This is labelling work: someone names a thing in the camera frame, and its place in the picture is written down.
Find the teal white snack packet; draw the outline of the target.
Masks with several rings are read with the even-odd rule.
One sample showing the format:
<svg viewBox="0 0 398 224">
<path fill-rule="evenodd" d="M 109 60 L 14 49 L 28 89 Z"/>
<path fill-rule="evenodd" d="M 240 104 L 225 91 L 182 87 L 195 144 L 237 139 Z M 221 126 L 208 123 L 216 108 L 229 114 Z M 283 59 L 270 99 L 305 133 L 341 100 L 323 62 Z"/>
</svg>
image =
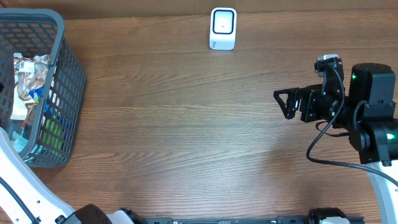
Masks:
<svg viewBox="0 0 398 224">
<path fill-rule="evenodd" d="M 12 144 L 15 148 L 15 150 L 20 153 L 27 145 L 27 143 L 29 142 L 28 139 L 24 138 L 23 136 L 21 136 L 20 134 L 18 134 L 17 132 L 13 132 L 12 134 Z"/>
</svg>

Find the blue snack bar wrapper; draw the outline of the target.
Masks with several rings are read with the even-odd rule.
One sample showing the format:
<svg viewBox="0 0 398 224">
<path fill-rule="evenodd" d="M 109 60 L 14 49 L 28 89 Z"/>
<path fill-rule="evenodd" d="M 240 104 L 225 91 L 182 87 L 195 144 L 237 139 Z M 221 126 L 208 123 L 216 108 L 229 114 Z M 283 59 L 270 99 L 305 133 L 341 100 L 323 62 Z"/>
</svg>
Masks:
<svg viewBox="0 0 398 224">
<path fill-rule="evenodd" d="M 38 103 L 39 102 L 39 98 L 42 96 L 42 94 L 43 94 L 43 91 L 44 91 L 44 86 L 41 86 L 40 88 L 38 88 L 38 89 L 35 89 L 35 90 L 30 90 L 29 91 L 29 95 L 30 95 L 30 97 L 36 102 L 36 103 Z"/>
</svg>

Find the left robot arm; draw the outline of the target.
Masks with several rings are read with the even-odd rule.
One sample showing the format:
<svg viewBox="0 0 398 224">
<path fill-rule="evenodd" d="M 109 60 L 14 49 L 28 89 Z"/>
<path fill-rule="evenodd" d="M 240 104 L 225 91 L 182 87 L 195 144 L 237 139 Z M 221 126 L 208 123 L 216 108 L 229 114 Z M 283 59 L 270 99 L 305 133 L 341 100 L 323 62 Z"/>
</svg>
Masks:
<svg viewBox="0 0 398 224">
<path fill-rule="evenodd" d="M 51 192 L 14 149 L 1 130 L 1 208 L 13 223 L 134 224 L 123 210 L 105 214 L 93 204 L 78 210 Z"/>
</svg>

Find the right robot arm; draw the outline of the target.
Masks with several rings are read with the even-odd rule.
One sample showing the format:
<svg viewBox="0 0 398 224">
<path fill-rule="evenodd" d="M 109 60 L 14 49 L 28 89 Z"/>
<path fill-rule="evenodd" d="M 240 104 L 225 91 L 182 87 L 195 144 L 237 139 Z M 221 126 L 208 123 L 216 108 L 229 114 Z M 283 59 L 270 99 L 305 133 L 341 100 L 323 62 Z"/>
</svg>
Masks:
<svg viewBox="0 0 398 224">
<path fill-rule="evenodd" d="M 284 117 L 297 111 L 305 123 L 324 124 L 306 151 L 308 160 L 367 172 L 376 194 L 381 221 L 397 223 L 397 118 L 393 100 L 396 75 L 381 63 L 353 65 L 350 86 L 343 84 L 342 59 L 337 54 L 319 57 L 314 70 L 323 82 L 304 88 L 274 91 Z M 359 164 L 316 159 L 313 147 L 329 128 L 344 129 L 343 136 L 359 154 Z"/>
</svg>

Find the green red snack bag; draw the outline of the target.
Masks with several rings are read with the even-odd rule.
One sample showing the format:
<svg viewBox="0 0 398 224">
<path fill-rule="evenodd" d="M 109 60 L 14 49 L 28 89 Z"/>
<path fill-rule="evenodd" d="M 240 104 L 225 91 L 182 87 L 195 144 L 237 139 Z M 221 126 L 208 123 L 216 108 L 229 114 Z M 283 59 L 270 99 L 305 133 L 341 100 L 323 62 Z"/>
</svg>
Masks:
<svg viewBox="0 0 398 224">
<path fill-rule="evenodd" d="M 22 124 L 22 136 L 26 139 L 30 138 L 30 134 L 32 132 L 32 128 L 35 121 L 35 111 L 39 105 L 40 105 L 39 102 L 35 102 L 28 106 L 28 113 Z"/>
</svg>

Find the beige brown snack pouch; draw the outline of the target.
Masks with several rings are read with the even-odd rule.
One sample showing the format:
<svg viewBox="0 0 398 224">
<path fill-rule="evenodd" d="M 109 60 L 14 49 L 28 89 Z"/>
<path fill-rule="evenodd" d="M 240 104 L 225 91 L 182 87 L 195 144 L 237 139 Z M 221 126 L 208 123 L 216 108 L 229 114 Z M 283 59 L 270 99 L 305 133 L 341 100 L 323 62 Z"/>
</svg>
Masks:
<svg viewBox="0 0 398 224">
<path fill-rule="evenodd" d="M 14 101 L 11 119 L 22 121 L 28 113 L 28 106 L 35 103 L 29 91 L 44 86 L 50 55 L 36 55 L 33 58 L 14 53 Z"/>
</svg>

